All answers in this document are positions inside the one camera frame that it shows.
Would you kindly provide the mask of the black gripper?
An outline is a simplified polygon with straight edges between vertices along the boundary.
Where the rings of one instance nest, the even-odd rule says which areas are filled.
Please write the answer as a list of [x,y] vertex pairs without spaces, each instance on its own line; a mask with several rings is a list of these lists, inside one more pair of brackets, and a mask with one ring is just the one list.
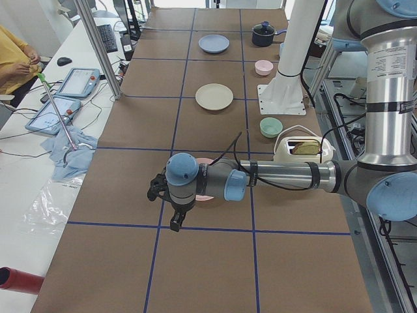
[[172,231],[180,231],[182,228],[182,223],[186,218],[186,213],[190,211],[195,205],[195,200],[192,200],[186,204],[178,204],[174,201],[171,201],[171,206],[174,209],[174,215],[170,220],[170,230]]

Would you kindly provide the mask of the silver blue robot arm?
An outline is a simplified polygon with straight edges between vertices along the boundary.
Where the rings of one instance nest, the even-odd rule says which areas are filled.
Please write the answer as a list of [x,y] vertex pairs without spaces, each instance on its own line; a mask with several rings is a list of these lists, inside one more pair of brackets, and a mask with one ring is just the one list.
[[367,50],[366,138],[356,161],[280,163],[216,160],[199,164],[173,155],[165,167],[164,196],[179,231],[198,195],[239,201],[262,182],[287,190],[338,193],[386,220],[416,215],[416,159],[410,124],[416,79],[415,1],[338,1],[334,38],[359,40]]

